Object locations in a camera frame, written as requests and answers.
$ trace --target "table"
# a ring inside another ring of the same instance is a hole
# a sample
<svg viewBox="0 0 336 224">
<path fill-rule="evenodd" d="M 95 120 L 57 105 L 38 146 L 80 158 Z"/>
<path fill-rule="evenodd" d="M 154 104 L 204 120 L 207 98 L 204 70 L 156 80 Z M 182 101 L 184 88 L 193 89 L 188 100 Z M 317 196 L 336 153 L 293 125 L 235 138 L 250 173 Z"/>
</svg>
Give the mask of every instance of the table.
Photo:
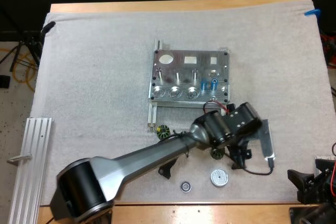
<svg viewBox="0 0 336 224">
<path fill-rule="evenodd" d="M 100 13 L 168 10 L 208 10 L 253 6 L 298 0 L 186 0 L 155 2 L 52 4 L 53 13 Z M 290 223 L 288 209 L 297 205 L 251 204 L 118 204 L 113 208 L 113 223 Z M 48 207 L 41 207 L 39 224 L 52 218 Z"/>
</svg>

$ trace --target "small gear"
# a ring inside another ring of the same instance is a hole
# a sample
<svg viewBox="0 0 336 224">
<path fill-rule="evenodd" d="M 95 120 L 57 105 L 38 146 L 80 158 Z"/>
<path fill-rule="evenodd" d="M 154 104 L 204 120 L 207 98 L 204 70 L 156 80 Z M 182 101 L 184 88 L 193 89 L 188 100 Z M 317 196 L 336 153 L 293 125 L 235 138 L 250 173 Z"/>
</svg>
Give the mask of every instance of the small gear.
<svg viewBox="0 0 336 224">
<path fill-rule="evenodd" d="M 225 153 L 225 149 L 223 150 L 212 149 L 210 154 L 213 159 L 220 160 L 223 158 L 224 153 Z"/>
<path fill-rule="evenodd" d="M 167 125 L 160 125 L 156 128 L 156 135 L 160 140 L 163 140 L 165 137 L 170 136 L 170 130 Z"/>
</svg>

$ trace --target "red wire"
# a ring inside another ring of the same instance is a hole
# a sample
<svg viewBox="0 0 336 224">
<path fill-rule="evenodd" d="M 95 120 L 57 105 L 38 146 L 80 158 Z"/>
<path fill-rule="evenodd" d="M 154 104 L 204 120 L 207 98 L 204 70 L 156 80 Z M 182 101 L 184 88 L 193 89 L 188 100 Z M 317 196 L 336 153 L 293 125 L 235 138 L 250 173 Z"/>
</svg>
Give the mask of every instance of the red wire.
<svg viewBox="0 0 336 224">
<path fill-rule="evenodd" d="M 334 190 L 332 188 L 332 184 L 333 184 L 334 176 L 335 176 L 335 170 L 336 170 L 336 161 L 335 161 L 335 164 L 334 164 L 334 170 L 332 171 L 331 180 L 330 180 L 330 191 L 331 191 L 331 194 L 332 194 L 333 197 L 336 197 L 336 194 L 334 193 Z"/>
<path fill-rule="evenodd" d="M 223 104 L 221 104 L 220 102 L 218 102 L 218 101 L 208 101 L 207 103 L 210 103 L 210 102 L 217 103 L 223 110 L 225 110 L 226 113 L 230 113 L 229 110 Z"/>
</svg>

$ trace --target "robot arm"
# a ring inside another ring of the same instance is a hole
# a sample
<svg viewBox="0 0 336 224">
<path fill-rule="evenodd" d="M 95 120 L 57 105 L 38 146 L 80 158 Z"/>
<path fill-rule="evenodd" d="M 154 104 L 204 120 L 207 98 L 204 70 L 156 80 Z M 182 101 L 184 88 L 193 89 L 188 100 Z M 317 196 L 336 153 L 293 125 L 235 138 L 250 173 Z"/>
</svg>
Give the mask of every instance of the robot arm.
<svg viewBox="0 0 336 224">
<path fill-rule="evenodd" d="M 188 134 L 172 137 L 114 159 L 84 158 L 57 176 L 57 190 L 50 207 L 55 220 L 87 222 L 113 206 L 120 187 L 157 166 L 198 147 L 239 148 L 244 136 L 258 130 L 261 119 L 249 103 L 230 115 L 211 111 L 194 121 Z"/>
</svg>

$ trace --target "metal bracket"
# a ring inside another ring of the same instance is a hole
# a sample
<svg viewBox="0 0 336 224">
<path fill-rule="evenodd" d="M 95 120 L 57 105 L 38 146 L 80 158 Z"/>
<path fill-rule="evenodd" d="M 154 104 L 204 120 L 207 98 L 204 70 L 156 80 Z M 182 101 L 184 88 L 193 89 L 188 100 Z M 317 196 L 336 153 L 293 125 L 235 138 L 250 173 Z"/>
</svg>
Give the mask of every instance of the metal bracket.
<svg viewBox="0 0 336 224">
<path fill-rule="evenodd" d="M 11 165 L 15 165 L 18 166 L 19 165 L 19 161 L 20 160 L 30 160 L 32 159 L 32 155 L 31 153 L 25 154 L 25 155 L 18 155 L 15 157 L 12 157 L 10 159 L 7 160 L 7 163 L 11 164 Z"/>
<path fill-rule="evenodd" d="M 52 122 L 28 118 L 21 153 L 7 161 L 18 166 L 8 224 L 37 223 Z"/>
<path fill-rule="evenodd" d="M 154 46 L 154 52 L 157 50 L 161 50 L 163 45 L 163 40 L 155 40 L 155 46 Z M 157 107 L 158 104 L 156 102 L 150 102 L 149 103 L 149 109 L 148 109 L 148 132 L 155 132 L 156 129 L 156 113 L 157 113 Z"/>
<path fill-rule="evenodd" d="M 158 104 L 156 102 L 149 103 L 148 110 L 148 132 L 155 132 L 156 129 L 156 113 L 157 113 Z"/>
</svg>

